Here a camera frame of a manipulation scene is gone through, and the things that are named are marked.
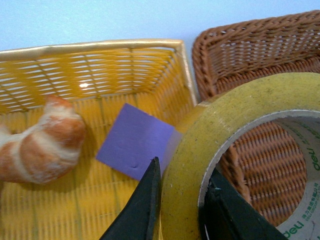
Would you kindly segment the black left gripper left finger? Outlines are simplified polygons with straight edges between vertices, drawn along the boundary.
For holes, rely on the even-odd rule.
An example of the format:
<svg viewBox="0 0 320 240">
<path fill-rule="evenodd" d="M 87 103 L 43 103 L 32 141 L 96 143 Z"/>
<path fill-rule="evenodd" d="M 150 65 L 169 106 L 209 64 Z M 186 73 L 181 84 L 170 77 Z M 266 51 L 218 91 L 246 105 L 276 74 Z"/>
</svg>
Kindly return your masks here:
<svg viewBox="0 0 320 240">
<path fill-rule="evenodd" d="M 160 232 L 161 169 L 154 157 L 123 210 L 101 240 L 157 240 Z"/>
</svg>

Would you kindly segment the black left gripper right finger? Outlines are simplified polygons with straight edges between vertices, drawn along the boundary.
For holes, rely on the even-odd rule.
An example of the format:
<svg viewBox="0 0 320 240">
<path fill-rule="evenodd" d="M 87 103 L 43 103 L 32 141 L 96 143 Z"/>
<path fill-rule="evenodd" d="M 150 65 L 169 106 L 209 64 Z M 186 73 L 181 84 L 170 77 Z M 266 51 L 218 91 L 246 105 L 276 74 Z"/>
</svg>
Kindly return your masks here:
<svg viewBox="0 0 320 240">
<path fill-rule="evenodd" d="M 203 240 L 285 240 L 215 169 L 199 208 Z"/>
</svg>

